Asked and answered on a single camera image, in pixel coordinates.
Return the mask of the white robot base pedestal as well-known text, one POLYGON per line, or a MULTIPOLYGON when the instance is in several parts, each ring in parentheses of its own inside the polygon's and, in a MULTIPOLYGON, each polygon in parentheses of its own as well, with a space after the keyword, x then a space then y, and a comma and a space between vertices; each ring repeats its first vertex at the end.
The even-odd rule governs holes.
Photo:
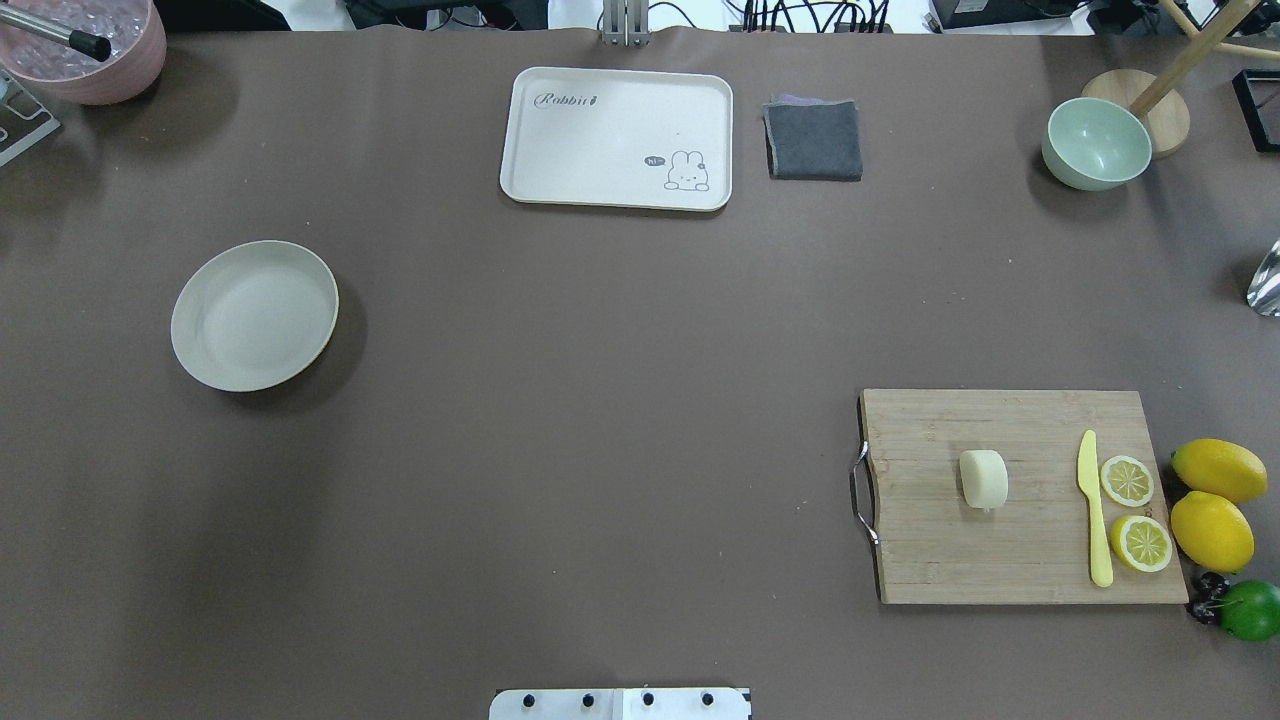
POLYGON ((634 687, 508 689, 495 694, 489 719, 751 719, 749 689, 634 687))

